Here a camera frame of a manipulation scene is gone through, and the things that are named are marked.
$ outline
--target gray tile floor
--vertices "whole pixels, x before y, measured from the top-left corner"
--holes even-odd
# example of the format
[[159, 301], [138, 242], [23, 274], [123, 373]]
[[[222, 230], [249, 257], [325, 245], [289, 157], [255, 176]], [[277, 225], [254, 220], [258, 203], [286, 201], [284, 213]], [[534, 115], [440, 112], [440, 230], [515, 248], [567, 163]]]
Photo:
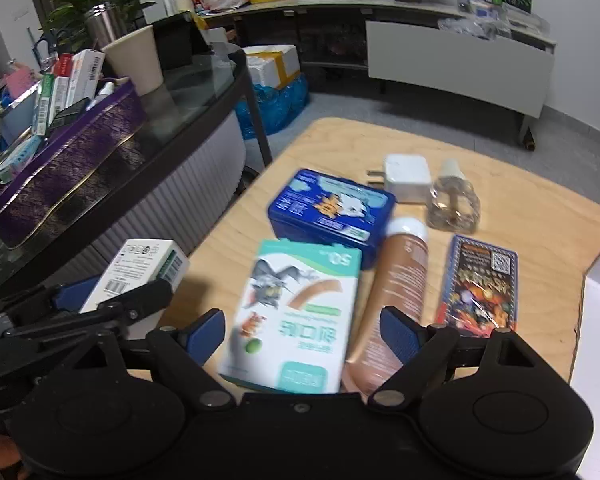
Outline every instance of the gray tile floor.
[[[535, 152], [516, 143], [516, 118], [510, 110], [437, 90], [387, 83], [345, 74], [342, 81], [324, 73], [310, 78], [305, 110], [288, 127], [269, 136], [274, 157], [315, 120], [338, 116], [388, 126], [475, 150], [561, 184], [600, 204], [600, 138], [574, 128], [555, 114], [534, 125]], [[262, 168], [255, 140], [247, 141], [247, 165]]]

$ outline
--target glass tabletop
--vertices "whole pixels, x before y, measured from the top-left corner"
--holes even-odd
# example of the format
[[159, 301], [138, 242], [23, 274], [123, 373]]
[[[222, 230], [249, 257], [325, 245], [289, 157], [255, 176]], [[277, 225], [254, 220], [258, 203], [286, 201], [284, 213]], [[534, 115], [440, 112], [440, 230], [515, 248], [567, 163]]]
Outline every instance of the glass tabletop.
[[97, 167], [87, 180], [96, 184], [90, 184], [88, 192], [78, 189], [65, 198], [55, 209], [51, 229], [36, 232], [12, 250], [0, 240], [0, 285], [61, 234], [70, 236], [65, 232], [77, 219], [94, 212], [109, 193], [129, 184], [173, 139], [196, 134], [189, 127], [234, 82], [235, 63], [228, 58], [232, 47], [214, 44], [212, 53], [192, 56], [191, 64], [163, 72], [163, 85], [141, 97], [146, 123]]

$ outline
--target shelf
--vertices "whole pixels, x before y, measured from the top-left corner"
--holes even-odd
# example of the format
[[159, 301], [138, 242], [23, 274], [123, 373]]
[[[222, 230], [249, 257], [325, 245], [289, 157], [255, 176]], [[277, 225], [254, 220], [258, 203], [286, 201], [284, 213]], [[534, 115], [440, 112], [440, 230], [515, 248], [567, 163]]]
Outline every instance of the shelf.
[[322, 68], [348, 68], [350, 70], [368, 70], [367, 65], [341, 61], [301, 61], [302, 66], [320, 66]]

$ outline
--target blue plastic bag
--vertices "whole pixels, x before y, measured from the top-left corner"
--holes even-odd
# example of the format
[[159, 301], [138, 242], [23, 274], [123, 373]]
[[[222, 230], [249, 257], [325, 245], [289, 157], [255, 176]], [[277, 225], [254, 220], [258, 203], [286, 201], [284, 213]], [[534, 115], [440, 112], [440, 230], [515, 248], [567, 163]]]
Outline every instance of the blue plastic bag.
[[[260, 108], [260, 116], [267, 135], [278, 133], [291, 123], [306, 106], [309, 87], [304, 74], [298, 75], [282, 90], [269, 86], [254, 85], [254, 92]], [[244, 139], [255, 139], [251, 114], [245, 100], [235, 107], [238, 122]]]

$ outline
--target glass bottle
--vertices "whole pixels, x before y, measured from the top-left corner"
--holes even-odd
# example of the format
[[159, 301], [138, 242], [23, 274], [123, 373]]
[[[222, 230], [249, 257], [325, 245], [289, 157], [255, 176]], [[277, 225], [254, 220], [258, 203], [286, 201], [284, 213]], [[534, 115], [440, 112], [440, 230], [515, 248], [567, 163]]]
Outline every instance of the glass bottle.
[[434, 229], [472, 234], [480, 221], [480, 199], [454, 158], [442, 163], [427, 197], [427, 224]]

